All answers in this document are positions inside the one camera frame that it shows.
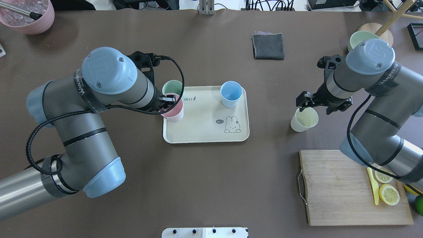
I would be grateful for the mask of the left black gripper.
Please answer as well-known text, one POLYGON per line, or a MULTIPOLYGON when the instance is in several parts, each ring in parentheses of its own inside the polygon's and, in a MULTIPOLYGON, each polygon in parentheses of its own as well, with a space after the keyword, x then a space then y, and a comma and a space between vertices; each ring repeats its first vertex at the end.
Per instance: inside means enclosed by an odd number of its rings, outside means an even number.
POLYGON ((173 104, 165 103, 174 103, 176 101, 175 95, 163 95, 163 93, 157 88, 154 88, 153 96, 153 112, 165 113, 165 111, 170 110, 173 107, 173 104))

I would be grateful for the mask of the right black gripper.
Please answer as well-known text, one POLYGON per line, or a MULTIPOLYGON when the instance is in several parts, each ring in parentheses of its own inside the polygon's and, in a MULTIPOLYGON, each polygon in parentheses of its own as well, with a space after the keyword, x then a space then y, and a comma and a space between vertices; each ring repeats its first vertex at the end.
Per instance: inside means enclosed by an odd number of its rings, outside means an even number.
POLYGON ((333 96, 329 92, 326 84, 323 83, 316 93, 301 92, 296 98, 296 107, 300 109, 312 107, 313 104, 317 106, 326 106, 326 114, 329 115, 332 112, 347 110, 352 105, 352 98, 340 99, 333 96))

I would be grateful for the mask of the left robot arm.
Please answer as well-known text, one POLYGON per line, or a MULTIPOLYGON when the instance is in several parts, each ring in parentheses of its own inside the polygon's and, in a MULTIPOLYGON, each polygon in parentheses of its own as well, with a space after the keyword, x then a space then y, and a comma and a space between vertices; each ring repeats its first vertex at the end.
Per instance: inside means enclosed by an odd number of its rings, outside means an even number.
POLYGON ((173 109, 181 99, 155 86, 153 69, 162 60, 173 59, 139 51, 126 56, 100 47, 73 75, 30 92, 27 109, 38 122, 25 147, 30 165, 1 180, 1 220, 78 191, 95 198, 120 186, 125 170, 100 113, 122 108, 158 115, 173 109), (35 161, 31 146, 46 126, 56 128, 65 153, 35 161))

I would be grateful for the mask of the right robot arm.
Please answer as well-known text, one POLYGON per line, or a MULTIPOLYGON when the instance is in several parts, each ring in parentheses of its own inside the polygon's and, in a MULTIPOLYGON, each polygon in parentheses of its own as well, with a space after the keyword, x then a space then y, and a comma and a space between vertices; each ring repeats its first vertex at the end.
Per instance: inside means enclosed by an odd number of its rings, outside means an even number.
POLYGON ((300 110, 325 106, 326 113, 345 111, 352 95, 364 89, 373 97, 340 150, 362 166, 377 164, 394 178, 422 191, 422 148, 398 136, 409 117, 422 116, 422 75, 395 61, 395 52, 381 39, 360 42, 346 57, 324 56, 324 82, 317 92, 302 92, 300 110))

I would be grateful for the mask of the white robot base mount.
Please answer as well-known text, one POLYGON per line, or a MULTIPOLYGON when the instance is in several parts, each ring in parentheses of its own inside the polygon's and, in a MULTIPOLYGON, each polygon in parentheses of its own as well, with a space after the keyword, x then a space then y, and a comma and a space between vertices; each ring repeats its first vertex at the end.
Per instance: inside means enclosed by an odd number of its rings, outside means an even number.
POLYGON ((244 227, 187 227, 165 228, 162 238, 248 238, 244 227))

